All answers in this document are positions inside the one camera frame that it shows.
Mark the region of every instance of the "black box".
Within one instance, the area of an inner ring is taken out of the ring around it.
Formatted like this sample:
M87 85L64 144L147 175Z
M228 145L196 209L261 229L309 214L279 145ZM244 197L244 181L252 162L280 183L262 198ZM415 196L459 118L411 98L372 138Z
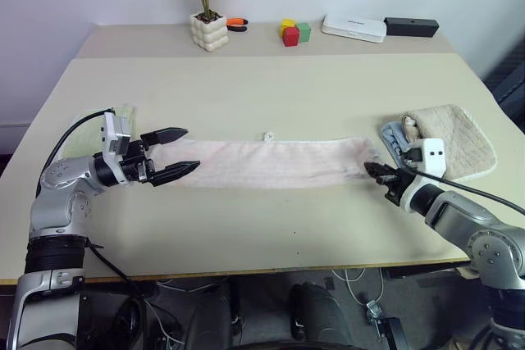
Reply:
M387 36L432 37L440 27L435 20L385 18Z

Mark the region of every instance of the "table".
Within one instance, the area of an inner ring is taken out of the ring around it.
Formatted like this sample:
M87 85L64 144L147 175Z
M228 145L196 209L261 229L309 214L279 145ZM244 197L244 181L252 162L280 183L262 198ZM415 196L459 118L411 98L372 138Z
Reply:
M525 202L523 134L441 36L434 51L433 39L387 38L380 45L313 30L311 43L284 48L278 38L265 41L273 26L251 25L253 41L231 35L227 47L209 56L190 45L185 29L102 27L67 67L0 179L0 284L14 284L23 272L30 204L45 157L90 108L135 105L138 134L172 125L189 129L192 139L260 139L267 130L281 140L365 135L391 164L379 128L405 110L452 102L472 114L499 159L494 172L468 185ZM170 31L173 46L183 49L170 48L170 39L161 51L145 44ZM126 42L111 43L117 36ZM113 188L94 201L91 239L137 279L466 259L384 192L373 180L309 190ZM517 212L469 197L523 225ZM113 277L90 252L84 267L92 280Z

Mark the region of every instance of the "green cube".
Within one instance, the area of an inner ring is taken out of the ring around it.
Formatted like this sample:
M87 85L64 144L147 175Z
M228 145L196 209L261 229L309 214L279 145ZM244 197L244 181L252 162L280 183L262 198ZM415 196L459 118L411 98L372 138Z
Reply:
M306 43L310 40L310 25L306 22L301 22L300 24L295 25L299 29L299 42Z

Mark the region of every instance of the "folded towel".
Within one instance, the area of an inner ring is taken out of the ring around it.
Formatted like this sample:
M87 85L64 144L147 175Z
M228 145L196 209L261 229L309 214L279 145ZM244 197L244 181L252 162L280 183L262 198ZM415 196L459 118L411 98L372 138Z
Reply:
M407 111L402 117L406 139L443 139L448 180L477 178L493 171L497 158L491 142L463 108L446 106Z

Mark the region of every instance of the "pink towel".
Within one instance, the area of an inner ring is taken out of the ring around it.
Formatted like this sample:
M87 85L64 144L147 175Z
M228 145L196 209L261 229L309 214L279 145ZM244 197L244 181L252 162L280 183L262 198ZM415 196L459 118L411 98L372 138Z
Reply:
M367 138L334 141L193 141L157 145L158 170L178 161L200 160L179 186L237 189L306 189L367 178L365 161L377 151Z

